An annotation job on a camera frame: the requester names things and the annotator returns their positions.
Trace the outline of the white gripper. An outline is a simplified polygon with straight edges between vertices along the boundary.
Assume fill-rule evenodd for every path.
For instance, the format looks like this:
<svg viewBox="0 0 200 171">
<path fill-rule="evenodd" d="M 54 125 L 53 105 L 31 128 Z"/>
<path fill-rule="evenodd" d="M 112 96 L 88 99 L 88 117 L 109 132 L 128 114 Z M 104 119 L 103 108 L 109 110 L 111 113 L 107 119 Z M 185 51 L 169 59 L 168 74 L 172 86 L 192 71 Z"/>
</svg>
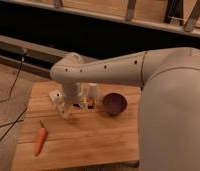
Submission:
<svg viewBox="0 0 200 171">
<path fill-rule="evenodd" d="M 80 83 L 63 84 L 62 92 L 63 95 L 60 90 L 50 91 L 49 97 L 60 117 L 68 119 L 71 115 L 70 106 L 79 104 L 82 100 L 82 85 Z"/>
</svg>

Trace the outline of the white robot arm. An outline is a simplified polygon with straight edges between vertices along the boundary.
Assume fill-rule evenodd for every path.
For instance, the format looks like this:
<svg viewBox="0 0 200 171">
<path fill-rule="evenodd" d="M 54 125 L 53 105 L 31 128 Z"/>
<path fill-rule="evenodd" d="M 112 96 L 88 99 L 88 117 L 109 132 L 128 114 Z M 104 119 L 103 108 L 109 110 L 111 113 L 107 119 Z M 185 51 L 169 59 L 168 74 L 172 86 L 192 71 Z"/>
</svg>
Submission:
<svg viewBox="0 0 200 171">
<path fill-rule="evenodd" d="M 80 85 L 139 86 L 140 171 L 200 171 L 200 50 L 147 50 L 85 63 L 68 53 L 50 69 L 64 99 L 81 97 Z"/>
</svg>

